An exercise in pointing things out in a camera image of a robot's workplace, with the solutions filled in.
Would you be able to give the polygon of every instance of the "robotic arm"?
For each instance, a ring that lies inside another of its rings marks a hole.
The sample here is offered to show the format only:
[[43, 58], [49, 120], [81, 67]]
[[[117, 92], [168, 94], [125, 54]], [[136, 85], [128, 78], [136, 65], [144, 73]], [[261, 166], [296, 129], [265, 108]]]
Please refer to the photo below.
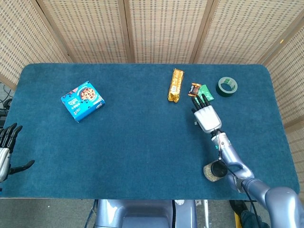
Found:
[[211, 134], [211, 140], [218, 148], [219, 155], [218, 160], [204, 167], [206, 178], [209, 181], [217, 181], [227, 174], [229, 167], [237, 167], [238, 171], [228, 174], [230, 187], [239, 193], [248, 192], [267, 209], [272, 227], [304, 227], [304, 209], [295, 191], [287, 187], [270, 188], [256, 179], [240, 159], [226, 134], [220, 130], [221, 120], [205, 95], [202, 94], [204, 102], [198, 95], [196, 98], [198, 102], [192, 97], [195, 106], [192, 111], [201, 129]]
[[21, 129], [22, 126], [17, 127], [17, 123], [14, 123], [12, 126], [0, 130], [0, 183], [4, 182], [8, 175], [27, 170], [35, 162], [34, 160], [30, 160], [26, 165], [11, 168], [11, 154], [14, 150], [17, 135]]

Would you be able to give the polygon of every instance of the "table surface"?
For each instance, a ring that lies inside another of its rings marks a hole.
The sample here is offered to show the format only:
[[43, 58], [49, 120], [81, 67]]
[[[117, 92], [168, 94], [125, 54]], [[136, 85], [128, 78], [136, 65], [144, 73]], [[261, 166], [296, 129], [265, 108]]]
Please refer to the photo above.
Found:
[[[180, 101], [168, 102], [174, 68], [185, 71]], [[231, 97], [215, 85], [229, 76]], [[106, 105], [80, 123], [60, 98], [90, 80]], [[210, 135], [194, 125], [187, 95], [206, 84], [241, 159], [271, 187], [299, 183], [269, 72], [262, 65], [31, 64], [20, 76], [6, 126], [23, 125], [3, 197], [88, 199], [245, 199], [202, 167], [217, 158]]]

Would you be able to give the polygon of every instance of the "cereal box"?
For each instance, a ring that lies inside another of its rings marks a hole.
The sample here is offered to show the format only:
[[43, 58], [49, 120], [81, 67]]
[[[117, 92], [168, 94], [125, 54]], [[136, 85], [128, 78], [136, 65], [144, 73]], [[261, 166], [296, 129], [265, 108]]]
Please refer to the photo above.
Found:
[[104, 99], [89, 81], [61, 97], [61, 101], [77, 122], [105, 105]]

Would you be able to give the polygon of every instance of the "green packet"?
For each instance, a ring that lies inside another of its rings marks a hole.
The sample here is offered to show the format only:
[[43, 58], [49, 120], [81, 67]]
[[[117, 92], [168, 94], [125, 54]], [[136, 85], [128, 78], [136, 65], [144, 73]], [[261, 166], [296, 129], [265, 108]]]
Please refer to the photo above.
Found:
[[200, 88], [199, 88], [199, 91], [198, 91], [198, 95], [201, 97], [201, 94], [204, 94], [206, 97], [207, 97], [207, 100], [208, 101], [212, 101], [214, 100], [214, 97], [211, 95], [210, 91], [208, 90], [207, 86], [206, 85], [202, 85]]

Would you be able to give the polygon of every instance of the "green tape roll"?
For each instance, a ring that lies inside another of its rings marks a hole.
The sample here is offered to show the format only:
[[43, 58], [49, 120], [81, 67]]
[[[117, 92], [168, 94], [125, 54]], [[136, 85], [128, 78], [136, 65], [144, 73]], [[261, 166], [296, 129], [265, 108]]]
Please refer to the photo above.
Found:
[[[231, 91], [225, 90], [223, 89], [221, 84], [227, 84], [228, 86], [230, 86]], [[232, 96], [236, 90], [238, 89], [238, 84], [237, 82], [231, 78], [231, 77], [222, 77], [217, 84], [216, 87], [216, 91], [219, 95], [223, 96], [223, 97], [229, 97]]]

